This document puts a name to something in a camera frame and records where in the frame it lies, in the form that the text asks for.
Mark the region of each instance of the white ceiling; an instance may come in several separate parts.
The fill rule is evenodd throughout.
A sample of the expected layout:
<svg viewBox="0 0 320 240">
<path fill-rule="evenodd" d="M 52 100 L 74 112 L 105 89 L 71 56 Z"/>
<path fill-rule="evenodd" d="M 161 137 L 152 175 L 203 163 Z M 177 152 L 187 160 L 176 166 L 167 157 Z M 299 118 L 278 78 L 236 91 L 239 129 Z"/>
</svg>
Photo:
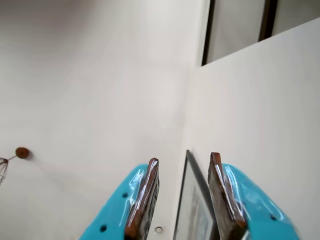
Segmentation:
<svg viewBox="0 0 320 240">
<path fill-rule="evenodd" d="M 160 160 L 152 228 L 172 238 L 202 1 L 0 0 L 0 239 L 74 240 L 140 163 Z"/>
</svg>

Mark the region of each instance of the round wall fixture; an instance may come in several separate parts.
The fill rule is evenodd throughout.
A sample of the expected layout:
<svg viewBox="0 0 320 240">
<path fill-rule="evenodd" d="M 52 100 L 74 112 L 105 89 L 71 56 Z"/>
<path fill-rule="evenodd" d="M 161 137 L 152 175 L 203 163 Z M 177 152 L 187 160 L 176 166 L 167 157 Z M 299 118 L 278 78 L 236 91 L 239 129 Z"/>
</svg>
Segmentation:
<svg viewBox="0 0 320 240">
<path fill-rule="evenodd" d="M 160 227 L 160 226 L 157 226 L 157 227 L 154 229 L 154 232 L 155 232 L 156 234 L 161 234 L 162 231 L 163 231 L 163 228 Z"/>
</svg>

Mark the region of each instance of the glossy surface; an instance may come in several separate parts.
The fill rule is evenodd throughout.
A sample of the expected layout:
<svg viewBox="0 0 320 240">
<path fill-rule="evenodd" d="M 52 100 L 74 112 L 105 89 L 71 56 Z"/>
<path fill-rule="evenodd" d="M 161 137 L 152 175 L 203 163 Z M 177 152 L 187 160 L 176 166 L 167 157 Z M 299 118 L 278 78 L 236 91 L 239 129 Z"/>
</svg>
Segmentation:
<svg viewBox="0 0 320 240">
<path fill-rule="evenodd" d="M 136 199 L 136 204 L 130 211 L 125 226 L 125 239 L 145 240 L 148 237 L 150 224 L 159 192 L 159 160 L 149 161 L 145 180 Z"/>
<path fill-rule="evenodd" d="M 299 239 L 288 216 L 254 182 L 230 164 L 222 167 L 235 199 L 242 203 L 252 240 Z"/>
<path fill-rule="evenodd" d="M 79 240 L 123 240 L 130 209 L 137 200 L 148 164 L 132 170 L 111 195 Z"/>
</svg>

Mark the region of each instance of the turquoise plastic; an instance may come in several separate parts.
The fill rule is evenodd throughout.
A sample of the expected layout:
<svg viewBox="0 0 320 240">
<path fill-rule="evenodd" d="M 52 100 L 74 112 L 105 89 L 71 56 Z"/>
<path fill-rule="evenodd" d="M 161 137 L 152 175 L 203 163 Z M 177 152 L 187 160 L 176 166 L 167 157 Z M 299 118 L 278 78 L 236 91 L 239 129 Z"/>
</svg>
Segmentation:
<svg viewBox="0 0 320 240">
<path fill-rule="evenodd" d="M 147 169 L 148 164 L 141 164 L 129 173 L 79 240 L 125 239 L 125 226 L 129 212 L 137 200 Z"/>
<path fill-rule="evenodd" d="M 222 164 L 232 185 L 235 199 L 248 223 L 252 240 L 298 240 L 288 216 L 244 173 L 235 166 Z"/>
</svg>

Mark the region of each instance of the black frame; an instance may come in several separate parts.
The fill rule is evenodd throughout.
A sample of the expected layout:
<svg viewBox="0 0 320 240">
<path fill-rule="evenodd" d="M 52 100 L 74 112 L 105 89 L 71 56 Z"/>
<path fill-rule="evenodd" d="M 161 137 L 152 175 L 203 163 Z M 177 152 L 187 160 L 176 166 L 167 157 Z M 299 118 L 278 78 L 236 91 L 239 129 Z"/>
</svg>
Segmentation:
<svg viewBox="0 0 320 240">
<path fill-rule="evenodd" d="M 213 219 L 213 225 L 211 229 L 211 236 L 210 240 L 220 240 L 220 234 L 218 230 L 218 225 L 217 225 L 217 220 L 215 216 L 215 211 L 214 211 L 214 206 L 211 200 L 211 195 L 210 195 L 210 190 L 208 187 L 208 184 L 204 178 L 204 175 L 202 174 L 197 161 L 194 157 L 194 155 L 187 150 L 186 151 L 186 156 L 185 156 L 185 162 L 184 162 L 184 169 L 183 169 L 183 177 L 182 177 L 182 183 L 181 183 L 181 190 L 180 190 L 180 197 L 179 197 L 179 205 L 178 205 L 178 211 L 176 214 L 176 221 L 175 221 L 175 228 L 174 228 L 174 235 L 173 235 L 173 240 L 176 239 L 177 236 L 177 227 L 178 227 L 178 222 L 179 222 L 179 215 L 180 215 L 180 207 L 181 207 L 181 200 L 184 192 L 184 184 L 185 184 L 185 176 L 186 176 L 186 170 L 187 170 L 187 164 L 190 164 L 192 171 L 194 173 L 194 176 L 197 180 L 197 183 L 199 185 L 199 188 L 201 189 L 201 193 L 203 195 L 204 201 L 209 209 L 209 212 L 212 216 Z"/>
<path fill-rule="evenodd" d="M 258 42 L 265 40 L 267 38 L 270 38 L 272 36 L 272 31 L 274 29 L 276 12 L 277 12 L 277 5 L 278 5 L 278 0 L 264 1 L 264 8 L 263 8 Z M 214 21 L 214 13 L 215 13 L 215 0 L 210 0 L 208 22 L 206 25 L 206 34 L 205 34 L 205 40 L 204 40 L 201 66 L 204 66 L 208 63 L 209 44 L 210 44 L 210 38 L 211 38 L 212 24 Z"/>
</svg>

